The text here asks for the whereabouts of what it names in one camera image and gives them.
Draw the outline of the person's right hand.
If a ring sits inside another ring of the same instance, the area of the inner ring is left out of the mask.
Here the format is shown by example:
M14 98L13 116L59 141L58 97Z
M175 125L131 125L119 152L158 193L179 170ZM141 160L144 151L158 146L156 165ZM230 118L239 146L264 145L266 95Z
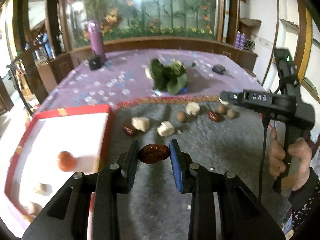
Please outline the person's right hand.
M294 144L289 145L287 152L292 157L300 159L299 169L293 180L292 191L300 189L310 177L310 163L312 151L304 139L297 140ZM281 147L277 138L277 130L275 127L271 129L271 142L268 153L269 172L276 179L286 169L283 162L285 151Z

